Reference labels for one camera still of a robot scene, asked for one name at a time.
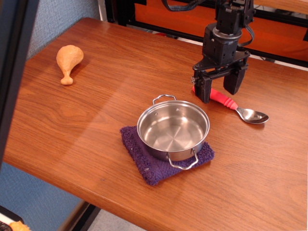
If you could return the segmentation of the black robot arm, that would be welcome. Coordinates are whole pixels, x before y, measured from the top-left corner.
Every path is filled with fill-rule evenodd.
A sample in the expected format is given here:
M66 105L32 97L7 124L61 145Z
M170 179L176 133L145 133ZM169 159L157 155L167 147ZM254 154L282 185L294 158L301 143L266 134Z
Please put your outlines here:
M249 51L241 48L254 40L249 26L255 9L252 0L218 0L216 22L205 28L203 58L193 66L195 95L209 103L212 81L223 77L223 87L230 94L238 92L248 68Z

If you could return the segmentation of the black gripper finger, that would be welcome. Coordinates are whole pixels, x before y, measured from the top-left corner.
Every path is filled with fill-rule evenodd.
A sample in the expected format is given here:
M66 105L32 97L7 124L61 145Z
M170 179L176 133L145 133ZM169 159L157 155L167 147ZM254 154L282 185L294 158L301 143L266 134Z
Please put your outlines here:
M227 69L224 74L223 87L232 95L235 95L244 79L246 69Z
M209 103L212 79L209 77L198 77L194 81L195 95L203 102Z

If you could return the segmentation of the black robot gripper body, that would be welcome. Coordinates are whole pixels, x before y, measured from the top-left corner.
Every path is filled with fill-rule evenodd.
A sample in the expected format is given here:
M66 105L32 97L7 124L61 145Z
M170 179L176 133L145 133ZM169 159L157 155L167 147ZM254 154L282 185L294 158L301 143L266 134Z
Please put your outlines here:
M202 76L214 79L222 77L227 69L248 68L249 51L238 51L238 41L242 32L224 34L217 29L217 24L205 28L202 55L203 58L193 66L192 82Z

